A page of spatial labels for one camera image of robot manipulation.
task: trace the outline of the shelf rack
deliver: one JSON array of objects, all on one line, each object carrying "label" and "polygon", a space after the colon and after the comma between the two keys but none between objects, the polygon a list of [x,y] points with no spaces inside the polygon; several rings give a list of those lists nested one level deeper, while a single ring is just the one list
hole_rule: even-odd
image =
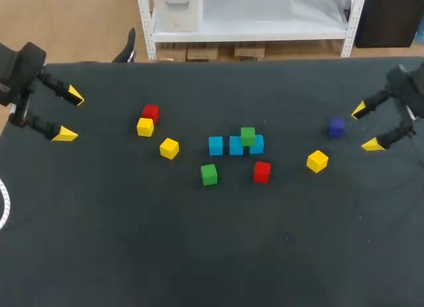
[{"label": "shelf rack", "polygon": [[276,40],[344,40],[349,57],[365,0],[351,0],[350,18],[337,0],[205,0],[198,32],[164,32],[149,0],[138,0],[150,60],[157,42],[244,42]]}]

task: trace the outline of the cardboard box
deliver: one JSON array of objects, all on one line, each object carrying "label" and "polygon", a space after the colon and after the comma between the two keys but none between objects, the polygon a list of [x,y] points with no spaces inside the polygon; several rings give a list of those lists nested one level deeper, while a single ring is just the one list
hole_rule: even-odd
[{"label": "cardboard box", "polygon": [[236,43],[234,56],[251,57],[257,61],[263,61],[265,57],[264,42],[240,42]]},{"label": "cardboard box", "polygon": [[219,55],[218,44],[191,43],[187,49],[188,60],[217,60]]},{"label": "cardboard box", "polygon": [[156,59],[160,62],[185,62],[187,44],[161,43],[156,45]]}]

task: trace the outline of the wooden floor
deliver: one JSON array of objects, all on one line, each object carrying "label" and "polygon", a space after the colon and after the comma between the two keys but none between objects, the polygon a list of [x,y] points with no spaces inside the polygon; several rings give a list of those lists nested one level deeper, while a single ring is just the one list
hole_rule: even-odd
[{"label": "wooden floor", "polygon": [[[125,45],[131,27],[137,34],[136,60],[146,62],[137,0],[0,0],[0,42],[18,50],[31,41],[47,51],[47,62],[110,62]],[[267,45],[265,59],[339,58],[340,51],[339,41],[281,42]],[[424,48],[352,53],[379,56],[424,56]],[[7,116],[8,110],[0,109],[0,131]]]}]

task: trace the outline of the black cabinet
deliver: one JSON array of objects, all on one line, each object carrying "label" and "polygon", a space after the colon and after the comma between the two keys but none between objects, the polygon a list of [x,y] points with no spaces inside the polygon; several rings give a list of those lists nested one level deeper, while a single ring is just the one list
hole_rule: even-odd
[{"label": "black cabinet", "polygon": [[356,47],[409,47],[424,15],[424,0],[365,0]]}]

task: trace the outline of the white shelf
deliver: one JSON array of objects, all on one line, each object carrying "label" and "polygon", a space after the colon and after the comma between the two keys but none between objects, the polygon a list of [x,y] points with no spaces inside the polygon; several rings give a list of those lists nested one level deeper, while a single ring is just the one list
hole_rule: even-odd
[{"label": "white shelf", "polygon": [[163,32],[155,42],[237,42],[345,39],[348,24],[336,0],[205,0],[198,32]]}]

